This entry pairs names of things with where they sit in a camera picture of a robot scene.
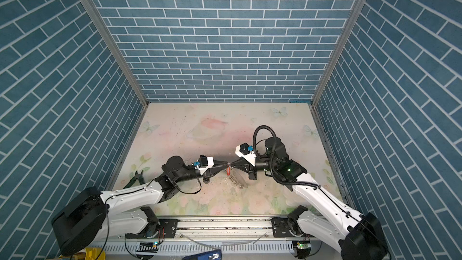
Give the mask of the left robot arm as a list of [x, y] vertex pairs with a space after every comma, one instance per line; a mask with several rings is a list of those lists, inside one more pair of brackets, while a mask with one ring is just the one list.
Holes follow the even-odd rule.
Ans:
[[174, 238], [178, 221], [160, 220], [152, 206], [175, 196], [180, 191], [179, 182], [207, 183], [230, 166], [211, 156], [201, 156], [186, 165], [180, 156], [173, 156], [162, 166], [162, 174], [147, 184], [114, 191], [85, 189], [51, 221], [60, 253], [73, 256], [91, 242], [112, 236], [149, 241]]

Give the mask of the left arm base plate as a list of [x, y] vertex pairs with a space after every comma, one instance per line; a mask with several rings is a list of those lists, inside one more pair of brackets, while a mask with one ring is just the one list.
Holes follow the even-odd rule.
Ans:
[[141, 232], [125, 234], [128, 239], [173, 239], [178, 228], [178, 219], [160, 219], [157, 222], [149, 222]]

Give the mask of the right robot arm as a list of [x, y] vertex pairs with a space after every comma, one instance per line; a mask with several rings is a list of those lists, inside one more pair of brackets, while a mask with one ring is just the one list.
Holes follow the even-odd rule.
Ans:
[[344, 260], [382, 260], [391, 256], [380, 220], [335, 198], [296, 161], [267, 125], [253, 133], [252, 144], [237, 146], [236, 155], [249, 165], [248, 174], [267, 170], [280, 185], [311, 204], [321, 215], [298, 207], [292, 215], [296, 234], [309, 234], [340, 253]]

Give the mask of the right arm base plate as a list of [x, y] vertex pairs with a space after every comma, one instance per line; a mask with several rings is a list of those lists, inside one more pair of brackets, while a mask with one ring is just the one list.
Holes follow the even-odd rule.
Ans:
[[308, 238], [309, 235], [304, 233], [297, 221], [288, 217], [273, 217], [271, 227], [274, 238]]

